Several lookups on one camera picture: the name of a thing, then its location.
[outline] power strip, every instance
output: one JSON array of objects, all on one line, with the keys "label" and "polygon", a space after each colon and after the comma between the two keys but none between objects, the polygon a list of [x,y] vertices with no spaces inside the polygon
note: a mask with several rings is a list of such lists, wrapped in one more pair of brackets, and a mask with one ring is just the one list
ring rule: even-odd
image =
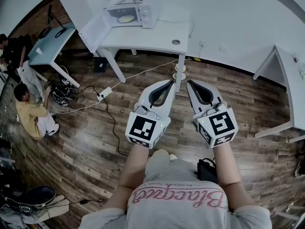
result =
[{"label": "power strip", "polygon": [[110,93],[112,93],[112,89],[111,87],[107,87],[104,91],[102,91],[98,96],[97,96],[97,99],[99,101],[102,101],[103,98],[107,97]]}]

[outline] black shirt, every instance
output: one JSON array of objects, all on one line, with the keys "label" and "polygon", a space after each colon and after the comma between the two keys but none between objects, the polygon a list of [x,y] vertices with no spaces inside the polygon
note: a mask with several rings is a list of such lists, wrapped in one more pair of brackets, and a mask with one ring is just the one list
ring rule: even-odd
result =
[{"label": "black shirt", "polygon": [[[8,38],[9,43],[8,45],[3,49],[3,54],[1,58],[4,58],[6,63],[13,64],[16,68],[19,68],[20,59],[21,59],[21,53],[22,49],[25,46],[24,40],[22,37],[19,38]],[[24,55],[23,62],[29,60],[27,50]]]}]

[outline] white t-shirt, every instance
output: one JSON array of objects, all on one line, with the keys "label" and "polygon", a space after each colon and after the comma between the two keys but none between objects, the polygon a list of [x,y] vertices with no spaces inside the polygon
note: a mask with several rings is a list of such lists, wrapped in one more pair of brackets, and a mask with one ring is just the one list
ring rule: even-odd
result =
[{"label": "white t-shirt", "polygon": [[271,229],[259,206],[228,210],[224,191],[208,181],[154,180],[136,188],[127,214],[108,208],[83,217],[79,229]]}]

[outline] yellow shirt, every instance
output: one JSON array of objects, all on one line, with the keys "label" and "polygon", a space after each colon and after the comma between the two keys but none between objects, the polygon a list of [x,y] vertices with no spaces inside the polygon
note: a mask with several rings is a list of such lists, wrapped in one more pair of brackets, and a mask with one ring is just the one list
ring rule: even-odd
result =
[{"label": "yellow shirt", "polygon": [[44,106],[36,106],[30,102],[16,102],[16,109],[24,129],[36,140],[42,139],[35,118],[46,117],[47,110]]}]

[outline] white table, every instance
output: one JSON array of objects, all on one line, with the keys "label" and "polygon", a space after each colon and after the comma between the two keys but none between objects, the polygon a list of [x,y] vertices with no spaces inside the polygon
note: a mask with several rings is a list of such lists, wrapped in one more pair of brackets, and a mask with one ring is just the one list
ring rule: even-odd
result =
[{"label": "white table", "polygon": [[[80,87],[80,85],[71,76],[69,76],[57,63],[55,63],[57,55],[60,54],[68,39],[75,32],[73,23],[65,24],[64,27],[69,28],[58,38],[55,38],[55,35],[62,29],[62,27],[52,29],[45,38],[39,39],[35,43],[34,47],[29,53],[29,65],[49,64],[74,86]],[[37,48],[40,48],[42,54],[38,54],[36,52]]]},{"label": "white table", "polygon": [[[302,79],[299,72],[299,67],[294,62],[294,59],[290,53],[275,45],[271,54],[268,56],[262,66],[256,71],[253,79],[257,79],[257,77],[265,70],[265,68],[270,64],[271,60],[275,56],[279,61],[285,80],[285,86],[287,88],[290,108],[290,121],[274,128],[256,133],[254,135],[255,137],[274,134],[291,127],[305,130],[305,80]],[[305,139],[305,135],[289,139],[288,142],[292,143],[303,139]]]},{"label": "white table", "polygon": [[[184,20],[179,23],[157,21],[153,29],[144,29],[140,26],[113,27],[101,42],[97,52],[107,58],[122,83],[125,83],[126,79],[110,52],[111,48],[131,49],[133,55],[136,54],[136,49],[178,54],[178,74],[175,88],[178,93],[187,52],[189,26],[190,21]],[[180,44],[174,45],[173,40],[179,40]]]}]

